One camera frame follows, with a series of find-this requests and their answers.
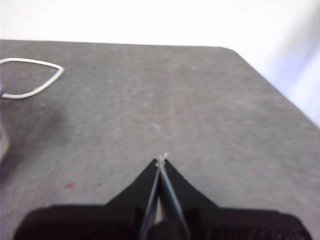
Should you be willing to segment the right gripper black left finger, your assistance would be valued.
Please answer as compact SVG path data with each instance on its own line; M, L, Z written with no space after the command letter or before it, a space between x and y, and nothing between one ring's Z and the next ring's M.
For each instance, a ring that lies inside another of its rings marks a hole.
M137 178L104 204L60 204L29 212L15 240L137 240L148 226L156 199L158 168L153 159Z

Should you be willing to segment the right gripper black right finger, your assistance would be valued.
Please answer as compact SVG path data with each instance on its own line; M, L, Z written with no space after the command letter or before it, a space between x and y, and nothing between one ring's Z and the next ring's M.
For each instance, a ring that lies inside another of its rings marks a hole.
M292 214L219 206L192 186L167 159L163 167L193 240L312 239L302 221Z

